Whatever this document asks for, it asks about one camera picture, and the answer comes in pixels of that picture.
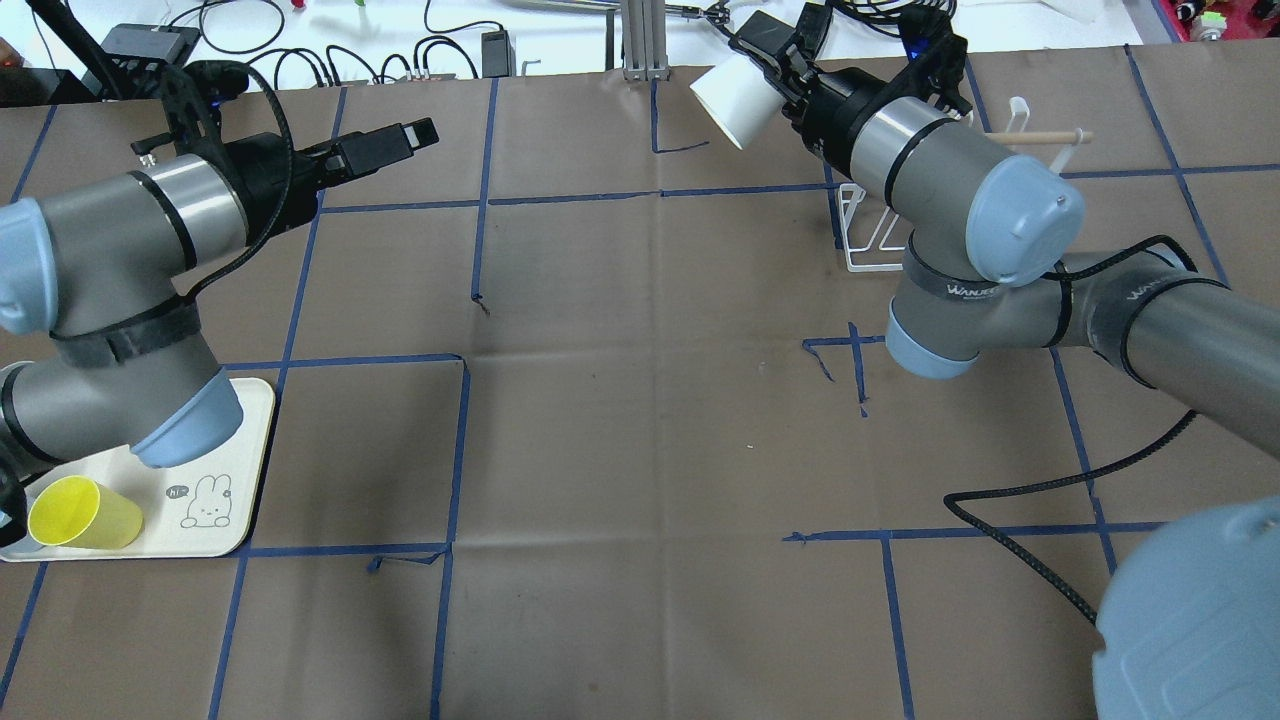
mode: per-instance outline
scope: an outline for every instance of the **white table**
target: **white table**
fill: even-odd
[[[353,0],[308,0],[305,10],[294,10],[285,0],[275,0],[285,10],[284,32],[273,47],[306,46],[320,53],[328,44],[349,47],[378,69],[390,53],[408,54],[413,42],[426,35],[422,27],[422,0],[366,0],[360,8]],[[804,0],[735,0],[730,4],[735,27],[756,9],[764,9],[794,22]],[[1029,50],[1041,47],[1098,47],[1140,45],[1143,37],[1134,26],[1140,13],[1151,13],[1149,0],[1110,0],[1101,18],[1083,24],[1038,4],[998,4],[966,6],[961,0],[956,31],[969,38],[974,53]],[[705,5],[707,0],[699,3]],[[182,10],[196,6],[195,0],[72,0],[77,18],[97,38],[118,23],[159,23]],[[575,13],[535,8],[526,0],[434,0],[431,26],[453,27],[475,19],[497,19],[511,31],[517,63],[530,63],[527,74],[562,74],[594,72],[604,68],[603,13]],[[182,24],[195,24],[188,15]],[[223,47],[251,47],[266,40],[275,28],[276,15],[252,0],[242,0],[212,9],[205,24],[214,41]],[[49,60],[32,24],[23,0],[0,1],[0,35],[14,45],[33,65],[46,67]],[[479,65],[483,28],[457,33],[456,38]],[[724,59],[730,50],[705,22],[671,18],[667,23],[668,56],[672,65],[712,65]],[[46,37],[58,67],[83,72],[83,65],[46,29]],[[1146,33],[1147,40],[1153,37]],[[621,49],[621,32],[614,49]],[[901,54],[901,46],[863,28],[841,15],[832,24],[824,47],[826,58],[876,58]],[[201,44],[193,59],[220,56]],[[335,53],[343,79],[367,78],[358,63]],[[274,59],[262,60],[260,69],[271,70]],[[431,53],[433,72],[468,70],[462,59],[448,49]],[[390,74],[399,74],[399,69]],[[314,83],[306,63],[289,59],[282,70],[283,87],[307,87]]]

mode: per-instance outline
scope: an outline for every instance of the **black cable tie strap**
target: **black cable tie strap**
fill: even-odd
[[[1059,260],[1057,263],[1053,263],[1053,272],[1060,275],[1065,275],[1066,265]],[[1071,327],[1071,314],[1075,306],[1075,290],[1068,281],[1057,281],[1057,286],[1062,291],[1062,304],[1057,313],[1057,329],[1053,331],[1053,337],[1041,347],[1056,347],[1057,343],[1062,342],[1062,338],[1066,337],[1066,331]]]
[[[138,181],[138,184],[143,187],[147,192],[155,197],[156,202],[160,204],[160,209],[164,210],[166,218],[169,218],[169,224],[173,225],[174,234],[178,236],[178,243],[182,245],[182,259],[188,270],[195,269],[197,264],[196,258],[196,243],[191,240],[191,231],[187,229],[186,220],[182,219],[182,214],[169,200],[169,196],[160,190],[156,181],[151,179],[151,176],[142,173],[140,170],[131,170],[129,177]]]
[[[22,423],[18,421],[18,411],[14,409],[13,402],[13,386],[18,382],[18,373],[26,370],[31,365],[18,365],[4,378],[4,384],[0,386],[0,414],[4,415],[5,428],[9,429],[9,434],[13,437],[18,445],[31,454],[32,457],[40,460],[41,462],[49,462],[50,465],[61,465],[67,462],[61,457],[55,457],[36,445],[27,434],[27,430],[22,429]]]
[[[963,281],[929,266],[915,254],[915,233],[906,242],[902,255],[902,273],[916,287],[940,300],[963,300],[982,302],[996,300],[1004,295],[1005,286],[991,281]]]
[[[27,491],[4,459],[0,459],[0,512],[9,516],[9,521],[0,528],[0,547],[27,537]]]
[[[954,122],[955,120],[951,119],[951,118],[938,118],[938,119],[933,120],[932,123],[929,123],[929,124],[924,126],[923,128],[920,128],[919,132],[916,132],[915,135],[911,136],[911,140],[906,141],[906,145],[904,145],[902,150],[899,151],[897,158],[893,158],[893,164],[890,167],[888,174],[884,176],[884,204],[886,205],[888,205],[890,208],[893,208],[893,186],[897,184],[897,173],[900,173],[902,170],[902,165],[906,164],[908,158],[911,156],[911,152],[915,151],[915,147],[918,145],[920,145],[922,142],[924,142],[924,138],[929,137],[929,135],[932,135],[933,131],[938,129],[940,127],[942,127],[945,124],[950,124],[950,123],[954,123]]]
[[[1162,293],[1184,284],[1226,286],[1207,278],[1167,266],[1135,268],[1125,275],[1124,282],[1111,282],[1101,288],[1097,307],[1088,323],[1089,345],[1117,370],[1128,374],[1146,387],[1153,388],[1129,364],[1126,345],[1134,320]]]
[[[110,368],[164,350],[200,332],[200,313],[177,295],[114,325],[74,337],[50,334],[73,368]]]

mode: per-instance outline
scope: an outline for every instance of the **robotic arm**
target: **robotic arm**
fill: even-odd
[[[782,95],[812,152],[914,224],[886,334],[902,368],[946,379],[984,348],[1091,347],[1280,457],[1280,311],[1196,273],[1167,238],[1064,256],[1084,200],[956,122],[969,110],[965,41],[945,14],[904,9],[911,63],[890,82],[819,69],[806,24],[758,12],[730,45]]]
[[[1064,256],[1084,201],[1038,160],[955,122],[969,108],[956,91],[964,40],[947,19],[902,10],[911,61],[886,83],[817,67],[819,8],[805,5],[799,29],[758,12],[730,45],[763,72],[756,97],[782,96],[810,151],[914,224],[886,333],[902,368],[946,379],[984,348],[1091,347],[1280,457],[1280,311],[1196,273],[1167,237]],[[694,92],[741,147],[723,108]],[[1097,629],[1102,720],[1276,717],[1280,498],[1153,533],[1112,578]]]
[[[0,325],[49,333],[58,348],[0,370],[0,510],[10,519],[0,544],[26,532],[24,478],[120,445],[168,468],[230,438],[243,415],[200,333],[195,295],[310,222],[321,188],[439,141],[424,118],[294,150],[268,94],[282,135],[223,143],[218,108],[247,87],[238,63],[165,68],[169,132],[134,143],[142,169],[0,209]],[[177,158],[156,163],[151,151],[170,142]],[[232,265],[175,292],[172,278],[237,249]]]

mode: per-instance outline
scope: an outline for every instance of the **black cable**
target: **black cable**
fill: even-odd
[[[965,523],[973,525],[974,528],[978,528],[987,537],[1005,546],[1006,550],[1016,555],[1019,560],[1030,566],[1032,570],[1036,570],[1039,574],[1039,577],[1048,580],[1050,584],[1052,584],[1057,592],[1062,593],[1062,597],[1070,601],[1070,603],[1074,605],[1075,609],[1080,611],[1080,615],[1083,615],[1084,619],[1089,621],[1089,624],[1096,624],[1098,619],[1097,611],[1093,610],[1093,606],[1089,605],[1089,602],[1084,600],[1084,597],[1082,597],[1080,593],[1076,592],[1076,589],[1070,585],[1070,583],[1064,580],[1061,575],[1050,569],[1048,565],[1044,565],[1044,562],[1041,559],[1032,555],[1029,550],[1019,544],[1018,541],[1009,537],[998,528],[980,520],[977,515],[964,510],[963,507],[960,507],[959,503],[969,500],[1015,497],[1020,495],[1030,495],[1034,492],[1057,489],[1076,483],[1096,480],[1105,475],[1110,475],[1111,473],[1124,470],[1125,468],[1129,468],[1137,462],[1140,462],[1142,460],[1146,460],[1147,457],[1151,457],[1161,448],[1164,448],[1166,445],[1172,442],[1175,437],[1178,437],[1183,430],[1187,429],[1187,425],[1192,424],[1192,420],[1194,420],[1197,415],[1198,413],[1196,410],[1188,410],[1187,414],[1183,415],[1183,418],[1178,420],[1178,423],[1175,423],[1172,428],[1169,428],[1169,430],[1165,434],[1160,436],[1155,442],[1139,450],[1138,452],[1134,452],[1133,455],[1129,455],[1128,457],[1117,460],[1103,468],[1089,470],[1088,473],[1080,473],[1078,475],[1059,478],[1056,480],[1034,483],[1029,486],[1020,486],[1015,488],[954,492],[943,497],[942,503],[946,505],[947,510],[955,514],[956,518],[960,518]]]
[[[466,60],[467,65],[471,68],[471,79],[480,79],[480,73],[476,72],[476,64],[471,61],[471,55],[467,55],[467,51],[463,50],[461,45],[449,40],[448,37],[434,40],[426,45],[426,50],[422,50],[422,67],[428,69],[429,74],[430,74],[430,65],[428,65],[426,63],[426,56],[431,53],[433,47],[438,47],[440,45],[445,45],[448,47],[457,50],[462,55],[462,59]]]
[[[308,58],[306,53],[311,53],[312,55],[315,54],[314,51],[307,50],[306,47],[273,47],[271,50],[253,55],[248,60],[244,60],[244,63],[252,65],[253,63],[261,60],[262,58],[280,54],[280,59],[275,61],[275,72],[271,76],[273,81],[271,85],[275,87],[275,90],[280,90],[280,67],[284,64],[284,59],[288,58],[289,55],[298,55],[300,58],[307,61],[307,65],[311,67],[311,74],[312,77],[316,78],[316,85],[320,87],[325,87],[326,82],[321,79],[321,70],[324,77],[328,78],[329,69],[324,67],[324,60],[320,60],[320,65],[316,67],[316,64],[311,61],[311,58]]]
[[[36,17],[36,10],[31,10],[31,24],[36,26],[36,35],[40,36],[40,44],[45,46],[45,55],[49,56],[49,68],[56,70],[58,64],[54,63],[54,53],[49,50],[49,41],[45,40],[45,31],[40,29],[40,18]]]
[[[227,55],[248,55],[250,53],[257,53],[259,50],[279,40],[280,33],[284,32],[284,10],[282,10],[280,6],[273,3],[271,0],[259,0],[265,5],[269,5],[273,10],[276,12],[276,14],[280,15],[280,22],[278,26],[275,26],[275,32],[271,33],[271,37],[266,42],[262,42],[261,45],[255,45],[253,47],[250,47],[247,50],[230,50],[215,45],[214,41],[210,40],[209,32],[205,29],[205,18],[207,17],[210,9],[216,8],[219,5],[229,5],[236,1],[237,0],[202,0],[200,5],[183,10],[182,13],[178,13],[172,20],[169,20],[169,24],[170,26],[177,24],[177,22],[180,20],[182,18],[195,14],[196,26],[200,28],[200,35],[204,36],[205,44],[212,47],[214,50],[218,50],[219,53],[224,53]]]
[[[302,58],[302,60],[306,61],[307,67],[311,68],[311,76],[316,81],[316,87],[324,87],[325,86],[324,78],[320,77],[320,69],[316,68],[316,64],[311,61],[311,58],[307,58],[302,53],[302,50],[300,50],[297,47],[292,47],[292,49],[285,50],[284,53],[282,53],[280,54],[280,59],[275,61],[275,73],[273,73],[273,76],[271,76],[271,82],[273,82],[273,85],[274,85],[274,87],[276,90],[280,90],[280,68],[284,65],[284,61],[289,59],[289,55],[296,55],[298,58]]]
[[[315,58],[316,64],[320,65],[320,73],[324,74],[325,82],[334,87],[338,86],[338,78],[333,77],[329,73],[329,67],[325,65],[324,58],[321,58],[319,53],[311,50],[310,47],[296,47],[296,50],[298,50],[300,53],[310,53],[311,56]]]
[[[426,32],[430,32],[433,35],[449,35],[451,32],[458,32],[458,31],[463,31],[463,29],[470,29],[470,28],[479,27],[479,26],[493,26],[493,27],[495,27],[498,29],[502,29],[502,31],[507,29],[498,20],[475,20],[472,23],[461,24],[458,27],[451,27],[448,29],[433,29],[431,28],[431,23],[429,23],[426,20],[426,14],[430,13],[430,12],[431,12],[431,0],[426,0],[426,5],[422,6],[422,27],[426,28]]]
[[[948,18],[955,18],[956,4],[956,0],[827,0],[827,5],[833,10],[888,37],[901,37],[897,32],[897,20],[902,9],[909,5],[938,8]]]
[[[1102,260],[1101,263],[1091,265],[1091,266],[1088,266],[1088,268],[1085,268],[1083,270],[1079,270],[1079,272],[1075,272],[1075,273],[1044,273],[1044,275],[1042,275],[1042,277],[1044,279],[1056,281],[1056,282],[1068,282],[1068,283],[1082,281],[1084,278],[1093,277],[1093,275],[1096,275],[1096,274],[1098,274],[1098,273],[1101,273],[1103,270],[1114,268],[1115,265],[1117,265],[1117,264],[1128,260],[1129,258],[1133,258],[1138,252],[1143,252],[1143,251],[1146,251],[1146,250],[1148,250],[1151,247],[1155,247],[1157,245],[1164,245],[1165,247],[1169,247],[1174,252],[1174,255],[1178,256],[1178,259],[1183,263],[1183,265],[1188,270],[1196,272],[1196,261],[1192,260],[1190,255],[1188,255],[1185,250],[1183,250],[1181,245],[1178,245],[1178,241],[1175,241],[1174,238],[1169,237],[1167,234],[1157,234],[1157,236],[1148,237],[1147,240],[1144,240],[1144,241],[1142,241],[1142,242],[1139,242],[1137,245],[1126,247],[1126,249],[1121,250],[1120,252],[1116,252],[1115,255],[1111,255],[1106,260]],[[1196,419],[1196,415],[1197,415],[1197,413],[1194,410],[1188,411],[1185,415],[1183,415],[1183,418],[1180,420],[1178,420],[1178,423],[1172,428],[1169,429],[1169,432],[1166,432],[1165,434],[1160,436],[1160,438],[1157,438],[1156,442],[1152,442],[1151,445],[1148,445],[1147,447],[1139,450],[1138,452],[1134,452],[1133,455],[1130,455],[1130,456],[1128,456],[1128,457],[1125,457],[1123,460],[1117,460],[1117,461],[1115,461],[1115,462],[1112,462],[1112,464],[1110,464],[1110,465],[1107,465],[1105,468],[1098,468],[1097,470],[1089,470],[1088,473],[1080,473],[1078,475],[1070,475],[1070,477],[1066,477],[1066,478],[1059,478],[1056,480],[1048,480],[1048,482],[1036,483],[1036,484],[1029,484],[1029,486],[1020,486],[1020,487],[1015,487],[1015,488],[973,491],[973,492],[954,492],[954,493],[943,497],[942,498],[942,503],[956,518],[960,518],[965,523],[973,525],[974,528],[978,528],[987,537],[995,539],[1000,544],[1005,546],[1006,550],[1009,550],[1010,552],[1012,552],[1014,555],[1016,555],[1018,559],[1021,560],[1023,562],[1025,562],[1028,566],[1030,566],[1032,570],[1036,570],[1037,573],[1039,573],[1039,575],[1042,578],[1044,578],[1046,580],[1048,580],[1050,584],[1052,584],[1053,588],[1057,589],[1057,592],[1062,593],[1062,596],[1066,597],[1066,600],[1070,601],[1071,605],[1074,605],[1075,609],[1079,610],[1082,615],[1084,615],[1085,620],[1088,620],[1089,623],[1094,623],[1097,620],[1097,612],[1088,603],[1088,601],[1085,601],[1080,596],[1080,593],[1076,592],[1075,588],[1073,588],[1070,585],[1070,583],[1068,583],[1066,580],[1064,580],[1061,578],[1061,575],[1059,575],[1057,573],[1055,573],[1052,569],[1050,569],[1047,565],[1044,565],[1043,561],[1041,561],[1038,557],[1036,557],[1034,555],[1032,555],[1032,552],[1029,550],[1027,550],[1025,547],[1023,547],[1021,544],[1019,544],[1018,541],[1012,539],[1011,537],[1009,537],[1007,534],[1005,534],[1000,529],[995,528],[993,525],[983,521],[977,515],[973,515],[972,512],[961,509],[957,503],[965,502],[968,500],[989,500],[989,498],[996,498],[996,497],[1014,497],[1014,496],[1019,496],[1019,495],[1029,495],[1029,493],[1033,493],[1033,492],[1043,492],[1043,491],[1050,491],[1050,489],[1057,489],[1057,488],[1071,486],[1071,484],[1076,484],[1076,483],[1084,483],[1084,482],[1089,482],[1089,480],[1096,480],[1096,479],[1098,479],[1101,477],[1110,475],[1111,473],[1115,473],[1115,471],[1119,471],[1119,470],[1124,470],[1125,468],[1129,468],[1130,465],[1134,465],[1135,462],[1139,462],[1139,461],[1149,457],[1156,451],[1158,451],[1162,447],[1165,447],[1166,445],[1169,445],[1175,437],[1178,437],[1179,433],[1181,433],[1184,429],[1187,429],[1187,425],[1189,425],[1192,423],[1192,420]]]
[[[262,232],[259,233],[253,245],[248,246],[244,252],[241,252],[234,260],[223,265],[221,268],[214,270],[204,279],[197,282],[183,300],[192,302],[196,296],[200,295],[205,288],[214,284],[215,282],[225,278],[227,275],[238,270],[244,263],[248,263],[262,247],[266,241],[271,237],[271,228],[275,227],[276,220],[280,219],[280,213],[284,211],[284,204],[289,199],[289,191],[293,190],[293,133],[289,131],[289,120],[284,117],[284,108],[280,106],[280,99],[275,96],[275,91],[266,83],[266,78],[262,73],[257,72],[256,68],[247,63],[239,63],[243,65],[244,72],[253,78],[253,82],[262,88],[262,95],[266,96],[266,104],[271,106],[271,114],[275,115],[275,124],[280,128],[280,138],[284,140],[284,184],[280,187],[280,197],[275,201],[275,208],[271,210],[271,217],[262,225]]]
[[[370,65],[364,58],[361,58],[360,55],[355,54],[353,51],[343,47],[342,45],[326,45],[325,49],[324,49],[324,56],[325,56],[326,60],[329,60],[329,69],[333,72],[334,81],[337,81],[339,85],[342,83],[342,79],[338,77],[338,65],[333,61],[333,51],[334,50],[340,50],[340,51],[346,53],[347,55],[351,55],[352,58],[355,58],[356,60],[358,60],[360,64],[364,65],[366,70],[369,70],[369,77],[372,78],[370,82],[372,82],[375,85],[379,82],[379,79],[378,79],[378,70],[375,70],[374,67]]]
[[[392,60],[399,60],[401,64],[404,65],[404,72],[406,73],[413,72],[413,68],[408,67],[408,58],[406,58],[404,55],[401,55],[399,53],[392,53],[390,55],[387,56],[385,60],[383,60],[383,72],[379,73],[381,77],[384,77],[384,78],[390,77],[390,76],[387,74],[387,65],[392,64]]]
[[[422,69],[422,64],[420,61],[420,58],[422,55],[422,46],[426,45],[428,42],[431,42],[433,40],[448,40],[448,37],[445,37],[443,35],[429,35],[429,36],[419,40],[417,42],[415,42],[413,44],[413,53],[412,53],[413,69],[415,70],[421,70]]]
[[[49,474],[49,470],[44,470],[44,471],[41,471],[41,473],[36,473],[36,474],[32,474],[32,475],[27,475],[26,478],[23,478],[23,479],[20,479],[20,480],[18,480],[18,487],[27,487],[27,486],[31,486],[32,483],[35,483],[35,482],[36,482],[36,480],[38,480],[40,478],[44,478],[44,477],[45,477],[45,475],[47,475],[47,474]]]
[[[1101,261],[1101,263],[1098,263],[1096,265],[1092,265],[1092,266],[1085,268],[1083,270],[1079,270],[1076,273],[1044,273],[1041,277],[1044,278],[1044,279],[1047,279],[1047,281],[1055,281],[1055,282],[1076,282],[1076,281],[1083,281],[1084,278],[1091,278],[1091,277],[1093,277],[1093,275],[1096,275],[1096,274],[1098,274],[1098,273],[1101,273],[1103,270],[1114,268],[1114,266],[1119,265],[1120,263],[1124,263],[1129,258],[1133,258],[1134,255],[1137,255],[1137,254],[1139,254],[1139,252],[1142,252],[1142,251],[1144,251],[1144,250],[1147,250],[1149,247],[1155,247],[1157,245],[1164,245],[1165,247],[1167,247],[1169,250],[1171,250],[1174,252],[1174,255],[1176,255],[1178,259],[1183,263],[1183,266],[1185,266],[1188,270],[1190,270],[1193,273],[1196,272],[1196,261],[1192,260],[1192,256],[1188,255],[1185,250],[1183,250],[1181,245],[1178,245],[1176,240],[1169,237],[1167,234],[1156,234],[1156,236],[1148,237],[1147,240],[1139,242],[1138,245],[1134,245],[1132,247],[1126,247],[1126,249],[1121,250],[1120,252],[1116,252],[1115,255],[1107,258],[1106,260],[1103,260],[1103,261]]]

